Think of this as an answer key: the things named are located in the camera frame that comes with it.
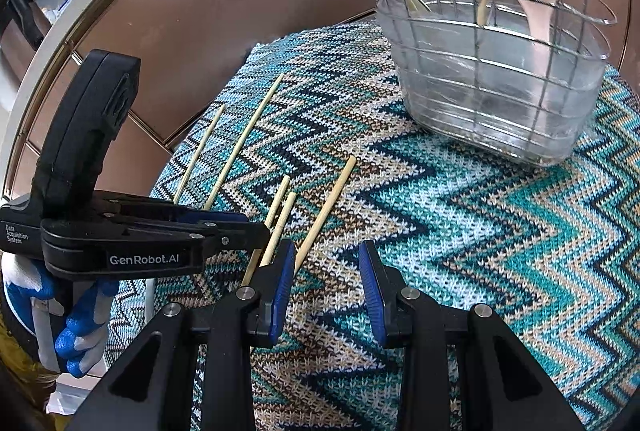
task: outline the brown wall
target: brown wall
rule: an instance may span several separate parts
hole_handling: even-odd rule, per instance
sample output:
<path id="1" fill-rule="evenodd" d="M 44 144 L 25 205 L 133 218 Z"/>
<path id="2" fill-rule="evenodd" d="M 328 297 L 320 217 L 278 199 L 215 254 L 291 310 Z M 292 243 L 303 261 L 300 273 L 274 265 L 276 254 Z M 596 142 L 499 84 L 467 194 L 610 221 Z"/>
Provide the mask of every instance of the brown wall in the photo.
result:
<path id="1" fill-rule="evenodd" d="M 604 1 L 619 21 L 605 32 L 612 45 L 610 61 L 615 66 L 622 61 L 623 76 L 638 83 L 640 0 L 633 0 L 631 20 L 636 27 L 626 49 L 630 0 Z M 78 51 L 102 48 L 142 58 L 140 92 L 132 111 L 162 143 L 216 97 L 255 43 L 334 24 L 373 5 L 374 0 L 115 0 L 81 40 Z M 8 31 L 5 37 L 12 34 Z M 7 54 L 20 77 L 33 57 L 25 43 L 17 40 Z M 69 61 L 50 89 L 29 134 L 34 150 L 42 146 L 75 70 Z M 27 192 L 33 175 L 35 153 L 25 151 L 14 196 Z M 147 194 L 168 158 L 167 151 L 128 120 L 110 149 L 98 185 Z"/>

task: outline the wire basket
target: wire basket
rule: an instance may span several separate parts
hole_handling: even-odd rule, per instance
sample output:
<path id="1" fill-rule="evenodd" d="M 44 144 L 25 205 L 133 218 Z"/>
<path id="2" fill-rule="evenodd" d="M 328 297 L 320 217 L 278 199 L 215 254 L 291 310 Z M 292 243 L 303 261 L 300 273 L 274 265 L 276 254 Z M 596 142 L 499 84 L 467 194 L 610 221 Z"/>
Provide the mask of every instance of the wire basket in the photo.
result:
<path id="1" fill-rule="evenodd" d="M 601 27 L 616 17 L 602 0 L 524 0 L 552 8 L 547 43 L 530 35 L 521 1 L 378 0 L 376 12 L 418 124 L 551 166 L 591 117 L 609 55 Z"/>

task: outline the blue and white glove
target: blue and white glove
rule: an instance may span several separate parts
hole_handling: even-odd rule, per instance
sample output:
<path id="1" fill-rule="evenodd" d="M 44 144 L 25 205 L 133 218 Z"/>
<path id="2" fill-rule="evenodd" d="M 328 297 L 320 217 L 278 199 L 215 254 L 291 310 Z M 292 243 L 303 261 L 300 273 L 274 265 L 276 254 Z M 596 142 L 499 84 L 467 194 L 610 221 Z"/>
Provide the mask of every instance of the blue and white glove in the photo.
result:
<path id="1" fill-rule="evenodd" d="M 50 315 L 63 316 L 64 308 L 55 299 L 56 279 L 44 262 L 4 254 L 2 279 L 8 305 L 20 324 L 36 337 L 38 357 L 44 367 L 61 371 L 59 356 L 66 361 L 66 371 L 82 377 L 100 361 L 118 281 L 73 283 L 74 306 L 54 341 Z"/>

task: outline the metal screw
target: metal screw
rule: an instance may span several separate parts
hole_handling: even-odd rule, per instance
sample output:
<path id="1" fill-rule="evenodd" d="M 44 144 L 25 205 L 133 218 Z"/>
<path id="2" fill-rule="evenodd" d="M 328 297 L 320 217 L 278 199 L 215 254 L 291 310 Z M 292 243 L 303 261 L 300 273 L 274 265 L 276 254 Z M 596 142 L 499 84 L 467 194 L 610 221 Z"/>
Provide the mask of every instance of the metal screw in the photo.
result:
<path id="1" fill-rule="evenodd" d="M 482 303 L 474 306 L 474 312 L 478 317 L 489 317 L 494 313 L 494 311 L 491 310 L 491 306 L 483 305 Z"/>
<path id="2" fill-rule="evenodd" d="M 242 301 L 246 301 L 255 296 L 255 290 L 250 286 L 241 286 L 236 290 L 236 297 Z"/>
<path id="3" fill-rule="evenodd" d="M 162 313 L 167 317 L 177 316 L 180 310 L 181 307 L 178 303 L 167 303 L 162 307 Z"/>
<path id="4" fill-rule="evenodd" d="M 400 290 L 400 295 L 405 299 L 412 301 L 420 297 L 420 290 L 413 288 L 412 286 L 406 286 Z"/>

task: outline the chevron pattern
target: chevron pattern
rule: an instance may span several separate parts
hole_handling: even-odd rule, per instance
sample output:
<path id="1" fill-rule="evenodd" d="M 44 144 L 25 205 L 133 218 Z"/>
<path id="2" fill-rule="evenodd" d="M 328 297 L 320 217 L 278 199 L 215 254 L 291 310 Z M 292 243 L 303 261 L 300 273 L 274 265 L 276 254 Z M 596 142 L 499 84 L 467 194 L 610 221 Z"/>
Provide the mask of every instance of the chevron pattern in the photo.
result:
<path id="1" fill-rule="evenodd" d="M 589 431 L 604 430 L 640 382 L 640 107 L 609 69 L 574 155 L 548 170 L 421 130 L 402 106 L 388 41 L 374 23 L 310 30 L 257 46 L 165 167 L 153 195 L 172 198 L 215 111 L 226 104 L 181 202 L 201 207 L 249 117 L 287 77 L 236 160 L 215 208 L 263 220 L 286 173 L 298 192 L 286 236 L 302 241 L 350 154 L 343 194 L 294 281 L 277 346 L 252 356 L 261 430 L 389 430 L 402 353 L 373 341 L 356 248 L 440 303 L 495 307 Z M 213 303 L 239 286 L 244 253 L 206 273 L 159 280 L 168 301 Z M 138 305 L 129 303 L 138 295 Z M 114 306 L 108 360 L 139 331 L 140 292 Z M 202 365 L 194 387 L 199 427 Z M 452 427 L 460 426 L 450 361 Z"/>

